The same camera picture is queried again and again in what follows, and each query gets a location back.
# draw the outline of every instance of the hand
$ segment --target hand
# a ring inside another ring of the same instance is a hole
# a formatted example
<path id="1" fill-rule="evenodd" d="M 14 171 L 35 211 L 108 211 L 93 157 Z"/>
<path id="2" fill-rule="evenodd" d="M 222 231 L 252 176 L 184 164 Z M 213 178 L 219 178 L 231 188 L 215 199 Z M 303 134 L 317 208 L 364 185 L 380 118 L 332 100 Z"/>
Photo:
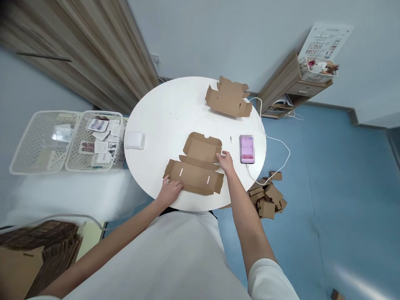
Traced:
<path id="1" fill-rule="evenodd" d="M 222 153 L 225 154 L 225 156 L 217 153 L 217 159 L 220 162 L 221 168 L 225 171 L 226 175 L 233 173 L 235 169 L 233 168 L 232 156 L 230 156 L 228 151 L 222 151 Z"/>
<path id="2" fill-rule="evenodd" d="M 156 199 L 156 201 L 165 206 L 165 208 L 176 201 L 183 188 L 183 184 L 180 181 L 167 182 L 168 177 L 169 175 L 167 175 L 162 181 L 162 188 Z"/>

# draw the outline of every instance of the wall-mounted shelf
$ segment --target wall-mounted shelf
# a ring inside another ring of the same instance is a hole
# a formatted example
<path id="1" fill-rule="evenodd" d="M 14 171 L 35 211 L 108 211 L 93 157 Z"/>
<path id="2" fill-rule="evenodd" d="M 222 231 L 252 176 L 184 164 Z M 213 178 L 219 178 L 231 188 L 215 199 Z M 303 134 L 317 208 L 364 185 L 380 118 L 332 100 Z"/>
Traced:
<path id="1" fill-rule="evenodd" d="M 257 97 L 262 99 L 263 102 L 262 107 L 257 102 L 257 111 L 261 110 L 261 116 L 280 119 L 333 84 L 332 79 L 325 83 L 312 83 L 300 79 L 301 72 L 298 56 L 293 52 L 286 58 L 258 94 Z M 278 103 L 274 104 L 284 94 L 292 101 L 292 107 Z"/>

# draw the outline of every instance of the white cable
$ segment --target white cable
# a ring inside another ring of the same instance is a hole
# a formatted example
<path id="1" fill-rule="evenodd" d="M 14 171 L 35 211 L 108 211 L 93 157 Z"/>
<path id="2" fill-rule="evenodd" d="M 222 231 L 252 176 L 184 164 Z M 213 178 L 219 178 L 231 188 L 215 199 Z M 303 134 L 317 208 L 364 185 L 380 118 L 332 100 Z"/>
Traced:
<path id="1" fill-rule="evenodd" d="M 160 73 L 160 75 L 161 76 L 163 76 L 164 78 L 165 78 L 165 80 L 167 80 L 168 81 L 168 79 L 163 75 L 163 74 L 161 74 L 161 71 L 160 71 L 160 67 L 158 66 L 158 63 L 156 63 L 156 66 L 157 66 L 157 70 L 158 70 L 158 72 Z"/>
<path id="2" fill-rule="evenodd" d="M 291 117 L 291 118 L 293 117 L 293 118 L 298 119 L 298 120 L 300 120 L 300 121 L 304 121 L 304 117 L 303 117 L 302 115 L 296 113 L 295 110 L 292 110 L 292 112 L 294 113 L 294 115 L 291 115 L 290 112 L 288 112 L 285 116 L 286 116 L 286 117 Z"/>
<path id="3" fill-rule="evenodd" d="M 94 217 L 92 217 L 92 216 L 90 216 L 90 215 L 81 215 L 81 214 L 56 214 L 56 215 L 50 215 L 50 216 L 44 217 L 43 219 L 40 219 L 40 220 L 31 222 L 31 223 L 28 223 L 28 224 L 17 225 L 17 226 L 12 226 L 12 227 L 10 227 L 10 228 L 2 229 L 2 230 L 0 230 L 0 234 L 2 234 L 2 233 L 7 233 L 7 232 L 10 232 L 10 231 L 14 231 L 14 230 L 17 230 L 17 229 L 21 229 L 21 228 L 24 228 L 24 227 L 34 226 L 34 225 L 39 224 L 39 223 L 41 223 L 41 222 L 44 222 L 44 221 L 46 221 L 46 220 L 48 220 L 48 219 L 53 219 L 53 218 L 57 218 L 57 217 L 58 217 L 58 218 L 59 218 L 59 217 L 83 217 L 83 218 L 88 218 L 88 219 L 91 219 L 91 220 L 100 228 L 101 231 L 112 230 L 112 229 L 115 229 L 115 228 L 118 227 L 118 226 L 117 226 L 117 227 L 113 227 L 113 228 L 105 228 L 105 227 L 103 227 L 103 226 L 100 224 L 99 221 L 97 221 Z"/>
<path id="4" fill-rule="evenodd" d="M 286 163 L 288 162 L 288 159 L 289 159 L 289 157 L 290 157 L 290 149 L 289 149 L 289 147 L 286 146 L 286 144 L 285 144 L 284 142 L 282 142 L 281 140 L 278 140 L 278 139 L 276 139 L 276 138 L 269 137 L 269 136 L 267 135 L 267 133 L 265 132 L 264 125 L 263 125 L 263 123 L 262 123 L 263 121 L 261 120 L 261 109 L 262 109 L 262 107 L 263 107 L 263 103 L 262 103 L 263 101 L 262 101 L 260 98 L 257 98 L 257 97 L 251 98 L 250 101 L 253 100 L 253 99 L 258 99 L 258 100 L 260 100 L 260 102 L 261 102 L 261 106 L 260 106 L 260 124 L 261 124 L 261 129 L 262 129 L 261 132 L 262 132 L 266 137 L 268 137 L 268 138 L 270 138 L 270 139 L 272 139 L 272 140 L 276 140 L 276 141 L 278 141 L 278 142 L 281 142 L 283 145 L 285 145 L 285 147 L 286 147 L 287 150 L 289 151 L 289 154 L 288 154 L 288 156 L 287 156 L 287 158 L 286 158 L 285 163 L 283 164 L 283 166 L 282 166 L 278 171 L 276 171 L 271 177 L 269 177 L 269 178 L 265 181 L 265 183 L 259 183 L 256 179 L 254 179 L 254 178 L 251 176 L 251 174 L 250 174 L 249 164 L 246 164 L 247 172 L 248 172 L 250 178 L 253 179 L 253 180 L 254 180 L 256 183 L 258 183 L 259 185 L 266 185 L 267 182 L 268 182 L 272 177 L 274 177 L 276 173 L 278 173 L 279 171 L 281 171 L 281 170 L 283 169 L 283 167 L 286 166 Z"/>

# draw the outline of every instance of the white sleeve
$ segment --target white sleeve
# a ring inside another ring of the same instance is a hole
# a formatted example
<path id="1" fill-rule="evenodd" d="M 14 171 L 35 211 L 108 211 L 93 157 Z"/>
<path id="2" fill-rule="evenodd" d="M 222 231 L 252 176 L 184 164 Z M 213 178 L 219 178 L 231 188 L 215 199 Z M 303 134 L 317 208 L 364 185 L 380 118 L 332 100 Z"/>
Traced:
<path id="1" fill-rule="evenodd" d="M 250 268 L 248 287 L 252 300 L 299 300 L 280 266 L 269 258 L 257 260 Z"/>

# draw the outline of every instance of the storage basket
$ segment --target storage basket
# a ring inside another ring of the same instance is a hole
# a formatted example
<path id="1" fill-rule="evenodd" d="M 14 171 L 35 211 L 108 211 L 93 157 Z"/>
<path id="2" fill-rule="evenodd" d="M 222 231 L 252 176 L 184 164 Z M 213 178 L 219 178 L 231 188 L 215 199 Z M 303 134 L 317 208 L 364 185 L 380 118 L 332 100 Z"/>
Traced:
<path id="1" fill-rule="evenodd" d="M 77 127 L 80 113 L 65 110 L 42 110 L 36 112 L 15 151 L 10 173 L 14 175 L 49 174 L 62 169 L 67 158 L 69 142 L 52 139 L 57 125 Z"/>
<path id="2" fill-rule="evenodd" d="M 300 71 L 301 71 L 301 80 L 303 81 L 308 81 L 308 82 L 313 82 L 313 83 L 325 83 L 328 80 L 336 77 L 338 75 L 337 71 L 334 72 L 333 75 L 326 75 L 326 74 L 320 74 L 320 73 L 315 73 L 312 70 L 310 70 L 307 61 L 309 60 L 315 60 L 316 63 L 322 63 L 322 62 L 328 62 L 329 60 L 324 59 L 324 58 L 315 58 L 315 57 L 309 57 L 307 56 L 305 60 L 300 63 Z"/>
<path id="3" fill-rule="evenodd" d="M 82 141 L 95 142 L 96 138 L 92 135 L 93 131 L 88 130 L 88 123 L 96 116 L 107 117 L 109 120 L 119 120 L 121 125 L 121 132 L 117 142 L 114 156 L 110 163 L 97 163 L 96 159 L 98 154 L 82 154 L 79 153 L 80 144 Z M 82 114 L 79 125 L 74 132 L 70 152 L 65 163 L 65 168 L 72 172 L 101 172 L 107 171 L 111 167 L 122 168 L 125 161 L 124 153 L 124 131 L 126 121 L 122 114 L 119 112 L 96 111 L 88 110 Z"/>

